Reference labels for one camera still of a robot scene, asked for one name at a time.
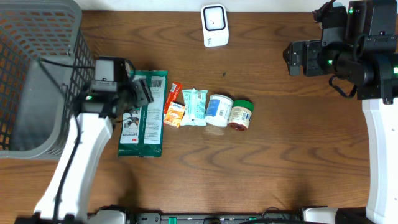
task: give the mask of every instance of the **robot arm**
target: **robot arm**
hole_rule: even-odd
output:
[[[363,100],[369,133],[371,187],[366,216],[374,223],[395,223],[398,211],[398,98]]]
[[[334,74],[329,85],[346,98],[357,93],[369,132],[371,187],[363,214],[350,214],[352,222],[395,223],[398,211],[398,54],[395,53],[397,1],[351,1],[345,7],[329,4],[313,11],[322,24],[320,40],[292,42],[284,51],[290,75]],[[335,78],[354,85],[346,94],[333,84]],[[309,208],[306,221],[338,223],[340,211]]]
[[[112,136],[113,127],[109,117],[100,118],[95,113],[81,113],[77,120],[81,125],[81,140],[63,186],[58,217],[73,215],[74,219],[87,222],[87,204],[91,185],[103,149]],[[34,210],[34,213],[40,214],[40,219],[51,220],[53,218],[54,198],[75,145],[76,137],[77,126],[72,118],[67,143],[58,167],[44,196]]]
[[[34,215],[17,218],[15,223],[88,222],[88,197],[101,154],[113,133],[111,120],[129,108],[139,108],[154,100],[145,81],[129,78],[127,69],[114,72],[115,67],[126,68],[127,62],[111,57],[97,60],[95,79],[75,99],[76,119],[70,119],[67,142],[50,185]],[[114,214],[110,223],[120,220]]]

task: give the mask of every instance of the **orange snack packet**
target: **orange snack packet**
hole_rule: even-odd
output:
[[[167,110],[164,123],[173,127],[180,127],[182,117],[184,116],[185,106],[171,102]]]

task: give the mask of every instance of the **wood grain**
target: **wood grain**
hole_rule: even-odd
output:
[[[311,14],[229,13],[228,20],[228,45],[208,49],[197,12],[83,13],[96,57],[168,70],[169,88],[176,81],[254,103],[246,132],[166,126],[161,158],[117,158],[118,126],[98,167],[91,212],[112,203],[165,213],[365,206],[369,146],[361,102],[340,97],[328,76],[290,77],[282,58],[289,42],[320,37]],[[0,223],[32,213],[55,167],[1,160]]]

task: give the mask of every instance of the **white electronic device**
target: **white electronic device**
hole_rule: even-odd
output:
[[[203,6],[200,11],[206,47],[226,45],[229,39],[226,9],[221,4]]]

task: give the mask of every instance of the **small red packet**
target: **small red packet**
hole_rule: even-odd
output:
[[[180,93],[181,89],[182,89],[181,83],[173,82],[172,88],[171,88],[170,93],[166,100],[166,104],[164,105],[163,119],[165,119],[165,117],[166,117],[166,113],[167,113],[167,110],[169,109],[170,103],[174,102],[177,99],[178,94]]]

